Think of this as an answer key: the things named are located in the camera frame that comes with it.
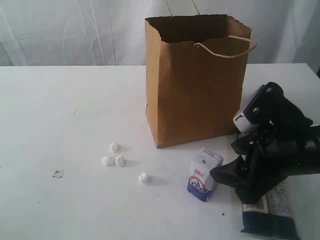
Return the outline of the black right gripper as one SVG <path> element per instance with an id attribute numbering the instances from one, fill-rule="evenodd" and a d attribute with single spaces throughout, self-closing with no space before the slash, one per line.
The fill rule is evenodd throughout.
<path id="1" fill-rule="evenodd" d="M 213 180 L 235 189 L 243 203 L 255 203 L 289 176 L 315 173 L 315 126 L 305 132 L 256 131 L 231 144 L 240 156 L 210 170 Z"/>

